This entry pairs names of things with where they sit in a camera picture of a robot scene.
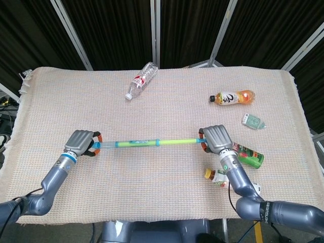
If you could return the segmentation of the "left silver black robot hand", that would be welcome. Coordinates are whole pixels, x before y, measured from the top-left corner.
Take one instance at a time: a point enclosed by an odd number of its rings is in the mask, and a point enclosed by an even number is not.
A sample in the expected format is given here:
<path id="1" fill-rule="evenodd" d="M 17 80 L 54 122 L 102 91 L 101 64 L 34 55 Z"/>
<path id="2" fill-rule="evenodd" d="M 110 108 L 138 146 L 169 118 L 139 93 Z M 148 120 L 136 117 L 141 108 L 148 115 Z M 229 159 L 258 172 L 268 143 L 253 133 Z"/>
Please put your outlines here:
<path id="1" fill-rule="evenodd" d="M 79 156 L 95 157 L 99 154 L 100 148 L 90 151 L 94 145 L 94 138 L 98 138 L 99 142 L 103 142 L 101 133 L 88 130 L 75 130 L 65 144 L 64 152 L 72 152 Z"/>

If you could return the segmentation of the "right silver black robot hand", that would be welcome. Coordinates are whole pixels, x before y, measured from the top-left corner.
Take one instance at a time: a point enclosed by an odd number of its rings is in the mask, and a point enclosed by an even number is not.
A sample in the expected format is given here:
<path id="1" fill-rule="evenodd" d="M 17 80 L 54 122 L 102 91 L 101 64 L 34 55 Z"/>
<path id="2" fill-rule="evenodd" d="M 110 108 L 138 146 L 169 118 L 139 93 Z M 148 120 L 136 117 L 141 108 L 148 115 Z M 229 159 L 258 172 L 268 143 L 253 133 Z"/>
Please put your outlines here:
<path id="1" fill-rule="evenodd" d="M 200 139 L 206 139 L 206 142 L 200 143 L 206 153 L 219 155 L 222 150 L 233 147 L 233 142 L 223 125 L 200 128 L 198 134 Z"/>

